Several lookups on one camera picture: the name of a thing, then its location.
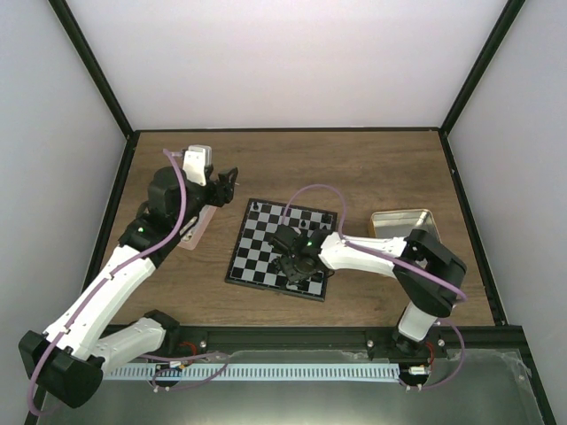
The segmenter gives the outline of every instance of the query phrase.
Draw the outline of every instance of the white wall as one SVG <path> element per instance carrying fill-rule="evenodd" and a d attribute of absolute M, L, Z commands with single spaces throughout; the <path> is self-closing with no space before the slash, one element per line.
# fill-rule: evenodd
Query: white wall
<path fill-rule="evenodd" d="M 451 146 L 504 307 L 567 423 L 567 3 L 526 2 Z"/>
<path fill-rule="evenodd" d="M 134 128 L 440 126 L 505 0 L 70 0 Z"/>
<path fill-rule="evenodd" d="M 18 341 L 80 293 L 124 139 L 48 2 L 0 13 L 0 416 L 21 424 Z"/>

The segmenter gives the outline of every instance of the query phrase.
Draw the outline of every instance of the metal tin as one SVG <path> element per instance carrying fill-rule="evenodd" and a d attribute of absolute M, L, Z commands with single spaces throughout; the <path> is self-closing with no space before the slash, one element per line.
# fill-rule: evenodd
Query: metal tin
<path fill-rule="evenodd" d="M 433 214 L 429 210 L 374 212 L 369 223 L 370 235 L 382 239 L 409 236 L 414 228 L 426 230 L 440 240 Z"/>

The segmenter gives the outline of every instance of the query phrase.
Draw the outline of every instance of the wooden table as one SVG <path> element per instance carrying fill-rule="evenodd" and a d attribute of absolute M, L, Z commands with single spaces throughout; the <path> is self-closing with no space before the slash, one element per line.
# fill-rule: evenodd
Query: wooden table
<path fill-rule="evenodd" d="M 391 326 L 408 297 L 392 278 L 340 270 L 324 303 L 224 281 L 250 197 L 287 202 L 308 184 L 328 183 L 345 196 L 345 233 L 368 236 L 376 211 L 427 208 L 443 243 L 469 267 L 469 302 L 453 314 L 459 325 L 493 325 L 447 163 L 435 132 L 142 133 L 120 201 L 106 259 L 146 198 L 153 173 L 167 166 L 163 148 L 213 147 L 215 170 L 238 166 L 234 201 L 219 209 L 195 251 L 175 249 L 116 314 L 129 323 L 159 309 L 183 324 L 270 326 Z M 332 192 L 315 190 L 295 202 L 341 211 Z"/>

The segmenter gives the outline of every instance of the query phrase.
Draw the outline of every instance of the chessboard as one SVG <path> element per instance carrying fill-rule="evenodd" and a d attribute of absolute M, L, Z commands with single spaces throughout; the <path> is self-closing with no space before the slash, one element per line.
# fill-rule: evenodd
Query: chessboard
<path fill-rule="evenodd" d="M 276 232 L 285 204 L 250 199 L 237 243 L 232 253 L 225 282 L 261 290 L 275 290 L 287 295 L 324 301 L 328 273 L 319 272 L 302 282 L 291 283 L 273 264 L 278 254 L 268 241 Z M 283 224 L 304 230 L 311 236 L 317 228 L 335 230 L 337 213 L 290 205 Z"/>

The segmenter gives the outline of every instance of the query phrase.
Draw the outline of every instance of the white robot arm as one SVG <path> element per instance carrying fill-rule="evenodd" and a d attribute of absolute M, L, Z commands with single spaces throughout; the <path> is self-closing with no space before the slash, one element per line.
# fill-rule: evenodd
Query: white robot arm
<path fill-rule="evenodd" d="M 400 259 L 459 289 L 466 266 L 435 237 L 415 229 L 406 237 L 375 239 L 342 236 L 329 230 L 306 231 L 280 225 L 271 241 L 275 252 L 282 256 L 276 266 L 290 282 L 300 282 L 319 271 L 339 269 L 362 270 L 397 279 L 410 298 L 400 317 L 393 339 L 400 351 L 408 356 L 422 349 L 431 326 L 439 317 L 448 317 L 456 303 L 456 294 L 431 282 L 421 274 L 396 266 L 392 261 L 372 255 L 378 251 L 387 258 Z"/>
<path fill-rule="evenodd" d="M 116 367 L 164 348 L 164 344 L 173 348 L 173 338 L 168 335 L 175 332 L 179 322 L 158 311 L 147 313 L 120 332 L 99 338 L 132 292 L 171 250 L 178 244 L 193 248 L 214 209 L 232 200 L 237 169 L 219 173 L 216 181 L 210 179 L 212 171 L 211 148 L 191 146 L 183 153 L 183 188 L 171 166 L 155 173 L 148 200 L 140 205 L 136 218 L 120 237 L 119 246 L 92 284 L 41 335 L 28 331 L 20 340 L 19 351 L 29 377 L 46 350 L 52 350 L 37 377 L 38 385 L 69 406 L 78 407 L 94 394 L 103 376 Z M 181 190 L 185 190 L 187 199 L 183 218 L 179 217 Z M 173 235 L 179 220 L 180 231 Z M 158 248 L 166 237 L 171 239 Z M 151 247 L 156 249 L 131 261 Z M 125 262 L 126 266 L 117 268 Z M 66 327 L 74 315 L 74 321 Z"/>

